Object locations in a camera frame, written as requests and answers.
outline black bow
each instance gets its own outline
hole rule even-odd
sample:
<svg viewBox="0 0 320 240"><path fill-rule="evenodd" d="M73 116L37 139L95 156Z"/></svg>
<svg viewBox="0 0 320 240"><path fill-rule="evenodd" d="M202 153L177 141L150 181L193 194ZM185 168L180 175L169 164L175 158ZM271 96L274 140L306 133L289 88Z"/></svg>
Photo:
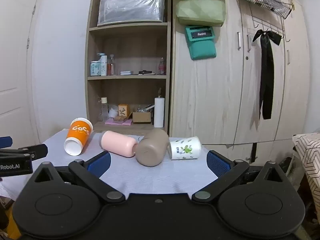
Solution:
<svg viewBox="0 0 320 240"><path fill-rule="evenodd" d="M273 86L274 86L274 63L271 42L272 40L276 45L280 45L281 35L272 31L258 30L255 34L253 41L260 38L261 42L261 81L260 81L260 96L259 106L263 119L271 119L272 103L273 103Z"/></svg>

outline green bag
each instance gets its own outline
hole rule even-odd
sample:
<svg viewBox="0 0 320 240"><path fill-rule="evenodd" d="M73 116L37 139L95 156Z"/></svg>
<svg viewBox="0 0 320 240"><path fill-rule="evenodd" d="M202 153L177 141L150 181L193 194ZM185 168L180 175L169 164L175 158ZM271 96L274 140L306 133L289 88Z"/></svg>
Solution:
<svg viewBox="0 0 320 240"><path fill-rule="evenodd" d="M176 0L176 15L182 25L221 27L226 18L226 0Z"/></svg>

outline blue gripper pad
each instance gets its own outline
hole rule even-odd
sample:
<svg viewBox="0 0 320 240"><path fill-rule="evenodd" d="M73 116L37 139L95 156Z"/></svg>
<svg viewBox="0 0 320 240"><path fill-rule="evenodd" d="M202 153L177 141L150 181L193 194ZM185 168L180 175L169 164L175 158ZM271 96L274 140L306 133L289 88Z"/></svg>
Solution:
<svg viewBox="0 0 320 240"><path fill-rule="evenodd" d="M213 150L207 153L207 165L218 178L234 167L231 160Z"/></svg>
<svg viewBox="0 0 320 240"><path fill-rule="evenodd" d="M111 165L111 155L104 151L84 163L84 167L98 178L105 173Z"/></svg>
<svg viewBox="0 0 320 240"><path fill-rule="evenodd" d="M10 136L0 137L0 148L7 148L12 146L12 138Z"/></svg>

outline cardboard box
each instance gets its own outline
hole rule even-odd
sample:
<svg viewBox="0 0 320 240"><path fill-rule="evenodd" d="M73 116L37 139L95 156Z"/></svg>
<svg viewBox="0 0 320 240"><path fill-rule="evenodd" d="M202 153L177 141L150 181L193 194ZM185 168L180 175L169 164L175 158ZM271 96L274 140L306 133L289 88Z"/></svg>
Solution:
<svg viewBox="0 0 320 240"><path fill-rule="evenodd" d="M151 123L151 112L133 112L132 121L134 123Z"/></svg>
<svg viewBox="0 0 320 240"><path fill-rule="evenodd" d="M130 115L130 107L129 107L129 105L127 105L127 104L120 104L119 106L118 106L118 110L119 110L119 116L126 116L126 117L129 117L129 115Z"/></svg>

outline cabinet door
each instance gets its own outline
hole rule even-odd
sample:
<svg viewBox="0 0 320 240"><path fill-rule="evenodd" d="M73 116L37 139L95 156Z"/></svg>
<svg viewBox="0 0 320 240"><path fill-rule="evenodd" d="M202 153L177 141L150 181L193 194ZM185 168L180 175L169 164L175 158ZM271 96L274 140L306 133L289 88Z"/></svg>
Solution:
<svg viewBox="0 0 320 240"><path fill-rule="evenodd" d="M244 69L240 114L236 132L235 144L273 141L280 118L283 87L284 87L284 42L279 46L271 41L274 59L274 92L271 119L259 118L259 92L261 82L261 44L260 38L252 42L259 29L266 31L267 26L281 29L281 19L272 12L240 1L241 16L244 30ZM257 28L256 22L263 22Z"/></svg>
<svg viewBox="0 0 320 240"><path fill-rule="evenodd" d="M270 159L273 142L261 142L257 144L256 160L253 166L263 166ZM250 162L252 143L238 145L204 145L208 150L215 150L229 160L241 159Z"/></svg>
<svg viewBox="0 0 320 240"><path fill-rule="evenodd" d="M294 0L295 10L284 20L285 76L284 96L276 134L277 140L300 134L305 121L309 81L310 56L306 24L301 5Z"/></svg>
<svg viewBox="0 0 320 240"><path fill-rule="evenodd" d="M174 17L172 137L198 136L203 144L234 141L243 69L237 33L242 35L242 25L237 1L226 0L226 4L228 13L223 26L213 28L216 58L192 61L185 28Z"/></svg>
<svg viewBox="0 0 320 240"><path fill-rule="evenodd" d="M226 158L234 161L241 159L249 162L252 143L238 145L203 145L208 150L215 150ZM257 143L256 159L250 165L264 166L267 161L280 163L294 152L292 139Z"/></svg>

